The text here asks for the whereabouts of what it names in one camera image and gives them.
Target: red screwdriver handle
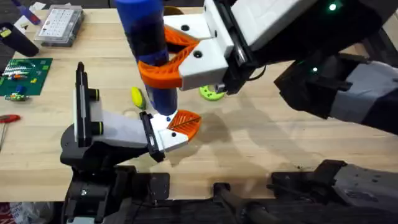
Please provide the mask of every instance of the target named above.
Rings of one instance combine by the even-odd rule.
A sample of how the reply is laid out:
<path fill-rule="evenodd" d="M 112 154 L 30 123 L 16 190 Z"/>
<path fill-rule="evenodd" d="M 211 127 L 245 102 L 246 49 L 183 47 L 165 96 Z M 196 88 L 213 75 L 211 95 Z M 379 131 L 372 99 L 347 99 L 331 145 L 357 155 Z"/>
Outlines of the red screwdriver handle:
<path fill-rule="evenodd" d="M 0 116 L 0 124 L 7 124 L 19 120 L 21 117 L 16 114 L 7 114 Z"/>

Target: clear plastic case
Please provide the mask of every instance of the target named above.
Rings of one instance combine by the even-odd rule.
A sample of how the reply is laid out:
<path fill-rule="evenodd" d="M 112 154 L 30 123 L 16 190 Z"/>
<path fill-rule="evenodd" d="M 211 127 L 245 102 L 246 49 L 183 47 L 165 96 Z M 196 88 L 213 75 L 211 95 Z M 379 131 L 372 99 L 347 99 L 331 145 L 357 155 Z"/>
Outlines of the clear plastic case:
<path fill-rule="evenodd" d="M 52 5 L 34 40 L 45 47 L 71 47 L 83 20 L 81 6 Z"/>

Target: green disc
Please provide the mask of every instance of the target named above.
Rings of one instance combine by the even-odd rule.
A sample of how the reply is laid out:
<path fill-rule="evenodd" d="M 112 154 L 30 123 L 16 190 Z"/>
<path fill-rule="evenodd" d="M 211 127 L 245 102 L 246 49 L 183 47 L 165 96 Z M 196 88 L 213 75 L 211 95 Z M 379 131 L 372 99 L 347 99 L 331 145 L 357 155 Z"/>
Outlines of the green disc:
<path fill-rule="evenodd" d="M 209 89 L 209 86 L 202 86 L 199 88 L 200 95 L 208 101 L 217 101 L 224 97 L 225 93 L 216 93 Z"/>

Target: wooden table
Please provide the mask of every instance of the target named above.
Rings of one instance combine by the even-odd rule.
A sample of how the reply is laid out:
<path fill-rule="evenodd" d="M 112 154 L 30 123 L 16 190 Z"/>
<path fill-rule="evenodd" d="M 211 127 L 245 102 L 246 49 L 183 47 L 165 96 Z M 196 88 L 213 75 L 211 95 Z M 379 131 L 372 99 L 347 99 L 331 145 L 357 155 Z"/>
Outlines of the wooden table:
<path fill-rule="evenodd" d="M 144 85 L 116 10 L 85 12 L 72 48 L 41 49 L 37 56 L 54 58 L 42 94 L 22 104 L 1 100 L 1 114 L 19 114 L 22 120 L 9 125 L 0 152 L 0 201 L 64 199 L 72 173 L 60 163 L 60 138 L 72 123 L 79 61 L 86 65 L 89 85 L 101 90 L 104 109 L 138 117 L 130 87 Z M 33 38 L 35 29 L 30 26 L 27 36 Z M 141 172 L 169 172 L 170 198 L 207 198 L 213 183 L 221 181 L 230 182 L 233 192 L 245 197 L 271 197 L 266 190 L 271 172 L 312 170 L 324 159 L 398 172 L 397 137 L 290 109 L 273 84 L 289 64 L 269 66 L 260 80 L 219 102 L 205 101 L 198 90 L 179 92 L 179 108 L 203 117 L 195 139 L 160 164 L 148 155 L 125 164 Z"/>

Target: cable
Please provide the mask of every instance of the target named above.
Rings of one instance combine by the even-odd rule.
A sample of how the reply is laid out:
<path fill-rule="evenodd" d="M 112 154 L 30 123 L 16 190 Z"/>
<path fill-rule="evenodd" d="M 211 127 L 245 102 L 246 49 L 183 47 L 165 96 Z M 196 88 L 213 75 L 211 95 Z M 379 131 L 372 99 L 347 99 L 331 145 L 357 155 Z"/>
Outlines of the cable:
<path fill-rule="evenodd" d="M 68 192 L 65 196 L 65 200 L 63 201 L 62 208 L 61 208 L 61 219 L 60 223 L 65 224 L 65 210 L 67 209 L 67 201 L 68 200 Z"/>
<path fill-rule="evenodd" d="M 136 218 L 138 217 L 138 212 L 140 210 L 140 208 L 142 207 L 142 205 L 144 204 L 144 200 L 142 200 L 141 204 L 139 204 L 134 216 L 132 217 L 131 223 L 134 224 L 134 221 L 136 220 Z"/>
<path fill-rule="evenodd" d="M 254 81 L 254 80 L 257 80 L 257 79 L 261 78 L 265 74 L 266 70 L 267 70 L 267 65 L 264 66 L 264 69 L 262 70 L 262 72 L 258 76 L 253 77 L 253 78 L 249 78 L 248 81 Z"/>
<path fill-rule="evenodd" d="M 185 202 L 185 203 L 180 203 L 180 204 L 178 204 L 178 206 L 195 204 L 195 203 L 205 203 L 205 202 L 209 202 L 209 201 L 212 201 L 212 200 L 213 200 L 213 198 L 204 199 L 204 200 L 188 201 L 188 202 Z M 147 208 L 172 208 L 174 206 L 177 206 L 177 205 L 148 205 L 148 204 L 144 204 L 144 203 L 134 203 L 134 202 L 131 202 L 131 203 L 133 205 L 141 205 L 141 206 L 147 207 Z"/>

